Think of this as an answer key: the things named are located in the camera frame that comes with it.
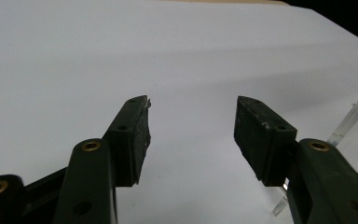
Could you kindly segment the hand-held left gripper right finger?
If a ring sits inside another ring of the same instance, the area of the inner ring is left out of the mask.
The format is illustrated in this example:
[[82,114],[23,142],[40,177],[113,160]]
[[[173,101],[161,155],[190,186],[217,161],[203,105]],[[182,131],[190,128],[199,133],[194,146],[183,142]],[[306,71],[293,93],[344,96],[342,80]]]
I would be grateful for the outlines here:
[[237,99],[235,142],[264,186],[288,185],[294,223],[358,224],[358,173],[332,144],[296,134],[263,102]]

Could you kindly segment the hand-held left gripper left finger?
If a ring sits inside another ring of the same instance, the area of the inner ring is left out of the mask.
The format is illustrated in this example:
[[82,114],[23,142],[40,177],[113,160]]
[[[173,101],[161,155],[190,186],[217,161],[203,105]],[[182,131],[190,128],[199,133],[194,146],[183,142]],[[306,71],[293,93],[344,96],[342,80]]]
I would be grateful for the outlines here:
[[101,138],[71,154],[52,224],[117,224],[116,188],[140,180],[150,145],[145,95],[126,101]]

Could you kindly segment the white table cover sheet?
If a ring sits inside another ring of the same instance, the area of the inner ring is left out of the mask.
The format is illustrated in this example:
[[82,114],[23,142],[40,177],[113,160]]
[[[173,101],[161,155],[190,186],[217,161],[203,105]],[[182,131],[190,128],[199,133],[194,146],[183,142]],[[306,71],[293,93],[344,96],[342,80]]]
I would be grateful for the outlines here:
[[282,194],[233,138],[250,96],[326,139],[358,99],[358,37],[305,8],[157,0],[0,0],[0,175],[31,183],[151,102],[119,224],[273,224]]

